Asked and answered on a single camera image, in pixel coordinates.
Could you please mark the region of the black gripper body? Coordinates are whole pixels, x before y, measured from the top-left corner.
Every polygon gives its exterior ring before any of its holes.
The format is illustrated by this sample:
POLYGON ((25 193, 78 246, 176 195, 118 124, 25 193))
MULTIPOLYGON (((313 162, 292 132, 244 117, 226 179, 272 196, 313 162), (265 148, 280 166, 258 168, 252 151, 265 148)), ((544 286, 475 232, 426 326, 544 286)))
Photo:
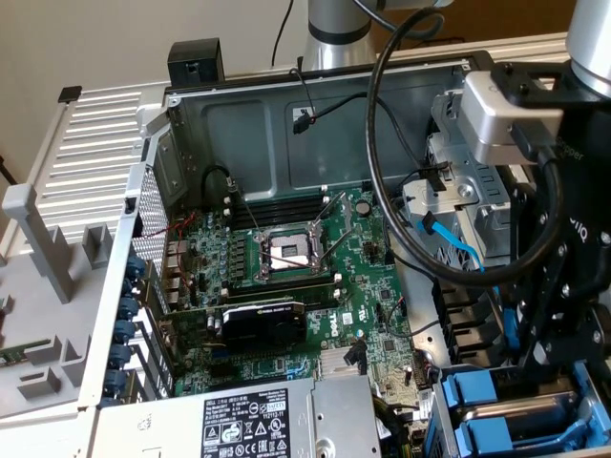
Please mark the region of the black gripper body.
POLYGON ((567 112, 558 152, 569 248, 562 284, 600 292, 610 283, 610 106, 567 112))

